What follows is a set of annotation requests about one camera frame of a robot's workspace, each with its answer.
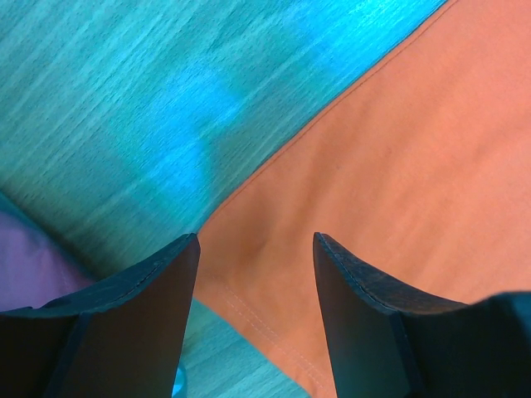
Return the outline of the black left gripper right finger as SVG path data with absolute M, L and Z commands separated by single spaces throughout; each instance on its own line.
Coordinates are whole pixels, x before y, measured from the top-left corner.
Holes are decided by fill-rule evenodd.
M 320 233 L 313 255 L 338 396 L 529 396 L 529 293 L 441 298 Z

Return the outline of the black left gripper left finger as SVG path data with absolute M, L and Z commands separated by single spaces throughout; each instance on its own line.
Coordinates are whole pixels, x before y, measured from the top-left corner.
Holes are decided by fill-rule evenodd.
M 183 235 L 41 308 L 2 313 L 2 396 L 170 397 L 199 257 Z

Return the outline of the orange t shirt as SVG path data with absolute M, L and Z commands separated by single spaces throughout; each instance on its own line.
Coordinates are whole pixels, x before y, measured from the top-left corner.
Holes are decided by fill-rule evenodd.
M 332 397 L 317 232 L 449 299 L 529 289 L 529 2 L 447 2 L 200 230 L 196 298 Z

